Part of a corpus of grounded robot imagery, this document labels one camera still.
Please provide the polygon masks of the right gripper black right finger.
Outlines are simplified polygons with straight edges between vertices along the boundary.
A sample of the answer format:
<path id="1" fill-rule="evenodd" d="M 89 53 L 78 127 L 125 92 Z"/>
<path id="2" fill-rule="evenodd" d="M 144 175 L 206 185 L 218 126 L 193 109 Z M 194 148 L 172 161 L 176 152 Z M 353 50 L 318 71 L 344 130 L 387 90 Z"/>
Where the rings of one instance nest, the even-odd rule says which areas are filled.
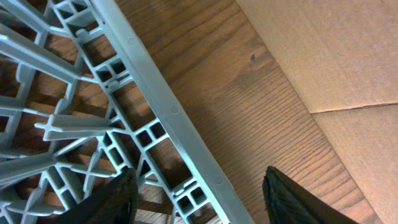
<path id="1" fill-rule="evenodd" d="M 356 224 L 276 167 L 267 168 L 262 191 L 271 224 Z"/>

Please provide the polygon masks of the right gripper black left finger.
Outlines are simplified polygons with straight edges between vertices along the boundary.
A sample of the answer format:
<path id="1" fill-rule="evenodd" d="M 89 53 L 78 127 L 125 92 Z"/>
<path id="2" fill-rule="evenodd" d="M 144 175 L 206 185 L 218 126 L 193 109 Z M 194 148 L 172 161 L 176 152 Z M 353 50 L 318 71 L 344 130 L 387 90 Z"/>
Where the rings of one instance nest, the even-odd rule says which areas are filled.
<path id="1" fill-rule="evenodd" d="M 54 224 L 132 224 L 139 192 L 136 170 L 128 168 L 77 206 L 55 217 Z"/>

